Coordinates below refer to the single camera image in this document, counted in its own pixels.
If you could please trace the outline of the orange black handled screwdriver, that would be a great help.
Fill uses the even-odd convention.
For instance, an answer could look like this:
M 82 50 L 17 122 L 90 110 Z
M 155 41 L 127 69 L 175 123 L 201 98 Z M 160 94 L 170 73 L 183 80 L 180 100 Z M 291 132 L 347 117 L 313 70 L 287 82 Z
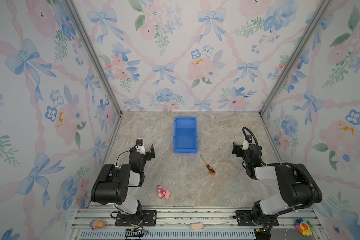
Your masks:
M 204 161 L 204 163 L 206 164 L 206 167 L 208 168 L 208 171 L 210 172 L 210 174 L 212 176 L 216 175 L 215 170 L 212 168 L 212 166 L 200 155 L 200 158 Z

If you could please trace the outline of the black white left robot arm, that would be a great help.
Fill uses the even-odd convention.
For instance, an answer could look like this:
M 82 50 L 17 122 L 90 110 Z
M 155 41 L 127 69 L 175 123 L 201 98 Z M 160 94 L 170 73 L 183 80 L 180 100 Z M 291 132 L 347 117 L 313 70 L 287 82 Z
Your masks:
M 127 151 L 129 163 L 116 166 L 104 165 L 91 190 L 91 201 L 101 205 L 113 204 L 116 226 L 137 226 L 144 222 L 144 214 L 140 201 L 128 194 L 129 188 L 141 187 L 145 180 L 145 165 L 155 158 L 153 145 L 146 152 L 142 140 L 137 140 L 134 147 Z

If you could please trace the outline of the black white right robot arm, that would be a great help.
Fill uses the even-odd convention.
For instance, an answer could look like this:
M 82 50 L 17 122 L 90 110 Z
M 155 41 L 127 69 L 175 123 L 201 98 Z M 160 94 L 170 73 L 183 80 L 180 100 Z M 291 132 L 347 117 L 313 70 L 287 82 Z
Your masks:
M 232 154 L 243 159 L 243 167 L 252 180 L 275 180 L 279 192 L 265 200 L 256 201 L 251 211 L 236 211 L 238 223 L 270 227 L 277 217 L 320 203 L 323 194 L 303 164 L 275 163 L 264 165 L 260 160 L 262 148 L 255 144 L 233 143 Z

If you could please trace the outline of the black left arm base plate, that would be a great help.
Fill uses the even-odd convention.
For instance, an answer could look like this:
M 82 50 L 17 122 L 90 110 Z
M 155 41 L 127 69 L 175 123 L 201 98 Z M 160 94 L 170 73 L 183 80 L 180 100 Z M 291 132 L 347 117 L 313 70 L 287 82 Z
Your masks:
M 156 210 L 138 210 L 136 214 L 122 214 L 119 211 L 111 213 L 116 227 L 155 227 L 157 222 Z

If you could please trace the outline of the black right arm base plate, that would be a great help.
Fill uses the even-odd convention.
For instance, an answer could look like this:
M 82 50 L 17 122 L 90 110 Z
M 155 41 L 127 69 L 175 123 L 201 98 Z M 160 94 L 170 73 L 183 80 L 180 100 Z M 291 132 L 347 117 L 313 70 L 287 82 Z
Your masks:
M 273 215 L 264 215 L 262 213 L 250 210 L 236 210 L 232 216 L 238 222 L 239 227 L 268 227 L 271 223 Z

